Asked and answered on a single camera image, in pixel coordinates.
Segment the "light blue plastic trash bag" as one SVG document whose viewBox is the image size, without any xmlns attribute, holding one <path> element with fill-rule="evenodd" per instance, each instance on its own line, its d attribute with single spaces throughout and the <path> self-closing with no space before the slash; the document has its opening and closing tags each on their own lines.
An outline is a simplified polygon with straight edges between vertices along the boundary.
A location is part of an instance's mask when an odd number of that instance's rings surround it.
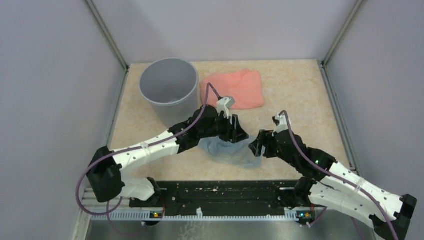
<svg viewBox="0 0 424 240">
<path fill-rule="evenodd" d="M 255 139 L 251 135 L 248 139 L 230 143 L 221 140 L 219 137 L 209 137 L 201 139 L 198 147 L 205 151 L 209 159 L 214 162 L 253 169 L 262 164 L 261 157 L 256 157 L 249 148 L 249 144 Z"/>
</svg>

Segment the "grey plastic trash bin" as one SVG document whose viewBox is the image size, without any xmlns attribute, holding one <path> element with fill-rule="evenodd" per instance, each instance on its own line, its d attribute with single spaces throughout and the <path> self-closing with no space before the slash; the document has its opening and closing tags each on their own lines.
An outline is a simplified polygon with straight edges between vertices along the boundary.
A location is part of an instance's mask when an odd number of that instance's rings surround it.
<svg viewBox="0 0 424 240">
<path fill-rule="evenodd" d="M 138 85 L 142 97 L 167 128 L 188 120 L 199 109 L 199 74 L 183 59 L 153 62 L 141 74 Z"/>
</svg>

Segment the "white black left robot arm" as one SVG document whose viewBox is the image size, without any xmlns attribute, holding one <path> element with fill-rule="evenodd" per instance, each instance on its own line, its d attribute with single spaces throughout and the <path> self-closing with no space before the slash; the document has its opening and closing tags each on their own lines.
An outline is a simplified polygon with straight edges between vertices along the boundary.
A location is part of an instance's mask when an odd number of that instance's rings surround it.
<svg viewBox="0 0 424 240">
<path fill-rule="evenodd" d="M 99 148 L 86 173 L 96 200 L 106 203 L 117 197 L 130 197 L 149 207 L 156 206 L 161 194 L 152 178 L 135 180 L 124 176 L 155 160 L 195 148 L 200 140 L 207 138 L 236 144 L 247 140 L 249 135 L 241 127 L 236 114 L 226 118 L 223 112 L 207 105 L 149 140 L 115 150 L 107 146 Z"/>
</svg>

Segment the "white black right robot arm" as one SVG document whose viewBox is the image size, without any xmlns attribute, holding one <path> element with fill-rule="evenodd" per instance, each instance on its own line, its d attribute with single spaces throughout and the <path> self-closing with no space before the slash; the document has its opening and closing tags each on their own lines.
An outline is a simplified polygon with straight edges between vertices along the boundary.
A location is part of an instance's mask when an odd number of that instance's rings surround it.
<svg viewBox="0 0 424 240">
<path fill-rule="evenodd" d="M 291 138 L 288 130 L 260 130 L 249 144 L 256 157 L 279 158 L 302 177 L 293 189 L 291 208 L 315 205 L 348 215 L 385 240 L 404 240 L 417 205 L 410 194 L 396 195 L 366 181 L 323 150 Z"/>
</svg>

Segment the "pink folded cloth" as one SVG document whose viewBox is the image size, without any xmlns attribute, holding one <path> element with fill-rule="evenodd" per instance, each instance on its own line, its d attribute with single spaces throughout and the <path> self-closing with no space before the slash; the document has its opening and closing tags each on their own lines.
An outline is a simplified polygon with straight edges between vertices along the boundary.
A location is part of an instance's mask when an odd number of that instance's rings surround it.
<svg viewBox="0 0 424 240">
<path fill-rule="evenodd" d="M 235 100 L 234 110 L 249 110 L 264 105 L 262 78 L 257 70 L 243 69 L 233 73 L 213 73 L 200 82 L 200 98 L 206 99 L 207 84 L 215 88 L 221 97 Z"/>
</svg>

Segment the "left aluminium corner post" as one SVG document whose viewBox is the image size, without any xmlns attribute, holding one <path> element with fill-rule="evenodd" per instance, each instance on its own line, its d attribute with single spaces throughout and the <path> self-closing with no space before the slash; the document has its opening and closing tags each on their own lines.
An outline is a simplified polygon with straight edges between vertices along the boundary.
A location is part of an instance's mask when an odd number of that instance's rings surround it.
<svg viewBox="0 0 424 240">
<path fill-rule="evenodd" d="M 127 61 L 124 59 L 124 56 L 122 52 L 120 51 L 116 41 L 114 40 L 111 32 L 109 31 L 101 13 L 99 12 L 96 4 L 93 0 L 84 0 L 83 1 L 85 5 L 87 6 L 90 14 L 92 15 L 95 24 L 97 25 L 98 29 L 100 30 L 101 35 L 105 39 L 109 49 L 111 50 L 112 54 L 116 58 L 116 60 L 119 62 L 120 66 L 123 68 L 124 72 L 127 73 L 129 69 L 129 65 Z"/>
</svg>

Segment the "aluminium corner post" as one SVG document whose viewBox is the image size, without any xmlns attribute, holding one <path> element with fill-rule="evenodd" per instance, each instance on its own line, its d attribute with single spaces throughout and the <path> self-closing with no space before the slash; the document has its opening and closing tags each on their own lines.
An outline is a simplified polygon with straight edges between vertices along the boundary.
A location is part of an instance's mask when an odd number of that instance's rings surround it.
<svg viewBox="0 0 424 240">
<path fill-rule="evenodd" d="M 321 61 L 322 67 L 325 69 L 331 60 L 333 59 L 334 55 L 336 54 L 336 51 L 338 50 L 340 44 L 342 43 L 345 35 L 350 30 L 351 26 L 353 25 L 355 19 L 357 18 L 357 15 L 363 8 L 363 5 L 367 2 L 367 0 L 356 0 L 353 8 L 347 15 L 346 20 L 344 21 L 343 25 L 341 26 L 338 34 L 336 35 L 334 41 L 332 42 L 329 50 L 327 51 L 324 59 Z"/>
<path fill-rule="evenodd" d="M 109 31 L 101 13 L 99 12 L 96 4 L 93 0 L 84 0 L 83 1 L 85 5 L 87 6 L 90 14 L 92 15 L 95 24 L 97 25 L 98 29 L 100 30 L 101 35 L 105 39 L 109 49 L 111 50 L 112 54 L 116 58 L 116 60 L 119 62 L 120 66 L 123 68 L 124 72 L 127 73 L 129 69 L 129 65 L 127 61 L 124 59 L 124 56 L 122 52 L 120 51 L 116 41 L 114 40 L 111 32 Z"/>
</svg>

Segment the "right aluminium corner post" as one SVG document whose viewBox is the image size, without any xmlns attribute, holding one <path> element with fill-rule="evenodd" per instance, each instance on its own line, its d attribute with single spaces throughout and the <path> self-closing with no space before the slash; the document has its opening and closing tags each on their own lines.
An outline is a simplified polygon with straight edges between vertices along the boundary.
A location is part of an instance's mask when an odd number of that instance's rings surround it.
<svg viewBox="0 0 424 240">
<path fill-rule="evenodd" d="M 367 2 L 367 0 L 356 0 L 353 8 L 347 15 L 346 20 L 344 21 L 343 25 L 341 26 L 338 34 L 336 35 L 334 41 L 332 42 L 329 50 L 327 51 L 324 59 L 321 61 L 322 67 L 325 69 L 331 60 L 333 59 L 334 55 L 336 54 L 336 51 L 338 50 L 340 44 L 342 43 L 345 35 L 350 30 L 351 26 L 353 25 L 355 19 L 357 18 L 357 15 L 363 8 L 363 5 Z"/>
</svg>

